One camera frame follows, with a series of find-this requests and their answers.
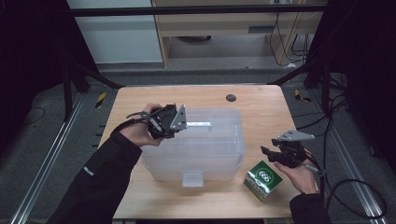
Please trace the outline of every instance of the green box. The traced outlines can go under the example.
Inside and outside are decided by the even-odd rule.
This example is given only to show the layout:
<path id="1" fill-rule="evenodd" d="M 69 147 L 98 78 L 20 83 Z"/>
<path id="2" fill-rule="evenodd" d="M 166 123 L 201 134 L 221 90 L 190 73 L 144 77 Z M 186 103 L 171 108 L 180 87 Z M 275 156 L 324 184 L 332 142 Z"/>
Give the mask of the green box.
<path id="1" fill-rule="evenodd" d="M 282 178 L 264 161 L 260 161 L 245 177 L 245 185 L 254 195 L 263 201 L 282 181 Z"/>

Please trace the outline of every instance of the hand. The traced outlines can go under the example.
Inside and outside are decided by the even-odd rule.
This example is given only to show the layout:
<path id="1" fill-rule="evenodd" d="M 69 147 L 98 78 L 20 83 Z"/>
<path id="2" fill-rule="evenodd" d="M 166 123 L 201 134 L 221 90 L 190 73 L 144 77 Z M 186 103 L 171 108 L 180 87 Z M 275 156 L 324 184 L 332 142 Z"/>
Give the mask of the hand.
<path id="1" fill-rule="evenodd" d="M 153 109 L 157 109 L 157 108 L 162 108 L 162 106 L 158 104 L 148 104 L 146 105 L 146 108 L 143 109 L 143 111 L 151 113 Z M 131 119 L 140 119 L 140 116 L 134 115 L 131 116 Z M 131 126 L 128 126 L 122 129 L 120 133 L 138 147 L 147 146 L 147 145 L 151 145 L 155 147 L 159 146 L 163 138 L 153 139 L 149 134 L 148 125 L 146 123 L 149 121 L 145 120 L 143 122 L 145 123 L 136 123 Z"/>
<path id="2" fill-rule="evenodd" d="M 277 161 L 274 162 L 274 166 L 280 172 L 287 175 L 291 181 L 291 184 L 293 184 L 293 186 L 297 188 L 297 190 L 299 190 L 301 193 L 317 193 L 314 174 L 304 165 L 312 165 L 312 163 L 309 160 L 305 160 L 303 162 L 303 165 L 291 169 Z"/>

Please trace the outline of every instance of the gray floor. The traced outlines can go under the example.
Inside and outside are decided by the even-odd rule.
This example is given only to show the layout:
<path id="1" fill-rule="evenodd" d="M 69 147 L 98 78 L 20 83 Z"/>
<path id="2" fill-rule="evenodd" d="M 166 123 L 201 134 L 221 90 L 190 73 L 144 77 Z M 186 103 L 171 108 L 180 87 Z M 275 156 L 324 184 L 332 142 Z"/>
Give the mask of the gray floor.
<path id="1" fill-rule="evenodd" d="M 186 43 L 175 38 L 172 44 L 170 60 L 166 68 L 140 67 L 132 71 L 124 69 L 117 73 L 106 70 L 103 75 L 127 86 L 264 84 L 286 75 L 292 69 L 276 64 L 268 43 L 263 36 L 259 35 L 253 37 L 212 36 L 210 41 L 199 43 Z M 318 113 L 318 105 L 315 103 L 319 89 L 306 91 L 302 88 L 302 80 L 304 80 L 304 75 L 294 78 L 282 87 L 296 127 L 304 126 L 321 116 Z M 62 199 L 68 184 L 95 151 L 95 145 L 100 141 L 102 125 L 106 124 L 117 90 L 111 90 L 93 79 L 89 81 L 92 84 L 89 93 L 74 93 L 74 100 L 82 97 L 80 112 L 64 140 L 57 160 L 51 167 L 47 181 L 35 198 L 34 206 L 29 210 L 31 221 L 40 222 L 50 216 Z M 314 99 L 314 102 L 308 103 L 296 99 L 295 89 L 300 90 L 302 96 Z M 94 108 L 99 94 L 103 91 L 107 94 L 104 104 L 101 108 Z M 332 96 L 338 94 L 338 91 L 332 91 Z M 8 154 L 0 161 L 0 223 L 2 221 L 8 223 L 17 211 L 62 127 L 64 115 L 62 86 L 56 86 L 38 94 L 34 106 L 44 110 L 33 109 L 31 111 L 26 122 L 35 120 L 36 122 L 21 127 L 20 134 L 9 146 Z M 329 214 L 333 222 L 396 223 L 396 202 L 393 196 L 393 190 L 396 188 L 396 175 L 389 169 L 383 158 L 370 156 L 367 142 L 345 107 L 334 113 L 333 120 L 334 125 L 327 140 L 326 155 L 326 170 L 330 182 L 334 185 L 346 178 L 361 177 L 375 185 L 388 204 L 386 219 L 370 221 L 347 211 L 337 201 L 332 201 Z M 325 125 L 324 122 L 319 122 L 301 131 L 320 135 L 324 132 Z M 317 137 L 314 141 L 305 142 L 304 145 L 322 162 L 323 136 Z M 379 202 L 379 200 L 376 195 L 362 195 L 362 192 L 366 192 L 366 189 L 346 184 L 337 190 L 337 195 L 345 199 L 350 206 L 364 213 L 366 210 L 375 208 L 375 204 L 371 204 L 369 208 L 362 204 Z M 271 219 L 268 223 L 286 223 L 286 220 Z"/>

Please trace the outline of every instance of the clear plastic container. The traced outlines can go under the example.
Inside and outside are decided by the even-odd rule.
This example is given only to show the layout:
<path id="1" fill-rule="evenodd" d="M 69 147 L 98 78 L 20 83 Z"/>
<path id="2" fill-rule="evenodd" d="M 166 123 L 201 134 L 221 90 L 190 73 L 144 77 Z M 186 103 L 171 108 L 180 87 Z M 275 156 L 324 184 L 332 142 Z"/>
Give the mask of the clear plastic container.
<path id="1" fill-rule="evenodd" d="M 146 168 L 158 181 L 181 180 L 202 187 L 205 180 L 232 180 L 243 164 L 245 143 L 239 111 L 188 108 L 188 127 L 159 147 L 143 147 Z"/>

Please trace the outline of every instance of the black sleeve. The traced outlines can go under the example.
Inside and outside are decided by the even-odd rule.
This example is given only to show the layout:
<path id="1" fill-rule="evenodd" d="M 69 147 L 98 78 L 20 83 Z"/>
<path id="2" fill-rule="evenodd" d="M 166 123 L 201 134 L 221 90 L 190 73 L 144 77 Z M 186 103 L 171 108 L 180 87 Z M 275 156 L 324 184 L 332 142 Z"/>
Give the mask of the black sleeve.
<path id="1" fill-rule="evenodd" d="M 114 133 L 79 171 L 48 223 L 111 223 L 141 153 Z"/>
<path id="2" fill-rule="evenodd" d="M 300 194 L 290 201 L 295 224 L 331 224 L 319 194 Z"/>

